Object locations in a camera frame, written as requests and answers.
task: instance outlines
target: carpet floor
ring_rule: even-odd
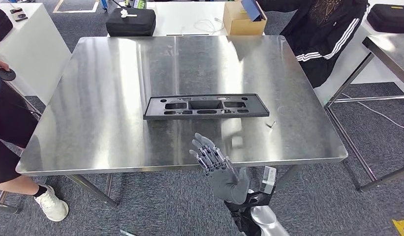
[[[107,34],[108,15],[100,8],[96,13],[52,14],[57,0],[37,2],[45,4],[70,50],[80,37]],[[291,15],[268,13],[266,33],[278,34]],[[393,83],[351,85],[345,93],[352,97],[402,94]],[[36,98],[29,99],[43,109]],[[404,125],[404,100],[365,104]],[[404,166],[404,129],[356,103],[335,104],[333,110],[376,176]],[[273,195],[270,206],[291,235],[398,235],[392,220],[404,220],[404,178],[358,192],[356,187],[370,180],[352,150],[348,153],[340,163],[305,166]],[[281,174],[287,168],[278,167]],[[249,168],[254,190],[262,171],[262,167]],[[84,176],[104,190],[106,175]],[[0,212],[0,236],[120,235],[120,229],[137,236],[239,234],[200,170],[114,174],[111,197],[119,203],[117,207],[106,206],[64,176],[35,180],[54,187],[69,204],[69,215],[59,223],[49,221],[32,197],[10,194],[6,203],[21,212]]]

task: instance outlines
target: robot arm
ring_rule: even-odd
[[[208,138],[196,133],[192,143],[199,153],[190,150],[202,168],[214,191],[215,197],[224,200],[240,232],[247,236],[288,236],[268,206],[273,194],[277,169],[265,167],[261,189],[249,189],[245,168],[239,174],[228,157]]]

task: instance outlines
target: black case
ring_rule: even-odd
[[[6,37],[12,28],[12,22],[8,16],[2,10],[0,10],[0,41]]]
[[[367,20],[378,32],[404,33],[404,6],[375,4]]]
[[[121,17],[121,10],[136,17]],[[155,30],[155,12],[151,9],[116,8],[106,22],[111,37],[152,36]]]

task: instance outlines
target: black jacket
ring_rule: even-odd
[[[321,86],[331,75],[340,53],[361,24],[368,5],[367,0],[343,0],[326,22],[319,25],[314,32],[302,36],[297,32],[302,30],[305,21],[310,20],[308,12],[314,0],[257,1],[264,11],[297,10],[280,34],[286,37],[314,88]]]

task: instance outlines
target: black sock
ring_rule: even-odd
[[[47,192],[47,188],[39,185],[38,192],[35,193],[33,196],[37,198],[37,197],[41,196],[42,194],[44,194],[45,192]]]

